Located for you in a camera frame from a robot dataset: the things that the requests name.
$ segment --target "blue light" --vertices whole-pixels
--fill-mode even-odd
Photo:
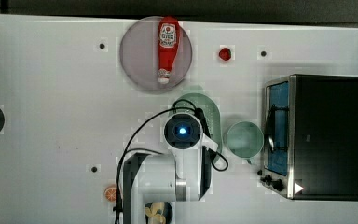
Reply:
[[[186,133],[186,128],[179,129],[179,134],[185,134],[185,133]]]

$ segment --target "mug handle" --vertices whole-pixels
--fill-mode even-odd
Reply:
[[[255,159],[254,157],[246,159],[248,161],[249,165],[255,165]]]

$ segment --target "microwave control knob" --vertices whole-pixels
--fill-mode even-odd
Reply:
[[[266,185],[271,185],[272,177],[270,175],[266,175],[260,178],[261,182],[266,183]]]
[[[272,187],[275,188],[277,191],[283,190],[283,182],[280,179],[274,180],[271,183],[272,183]]]

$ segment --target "red object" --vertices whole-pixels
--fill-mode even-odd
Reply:
[[[179,46],[179,22],[174,17],[164,17],[158,25],[158,82],[167,84]]]
[[[228,48],[223,48],[219,52],[219,57],[224,61],[228,61],[231,59],[231,50]]]

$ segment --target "bottle label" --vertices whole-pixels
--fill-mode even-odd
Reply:
[[[159,44],[163,48],[173,48],[176,44],[176,30],[174,24],[163,23],[159,31]]]

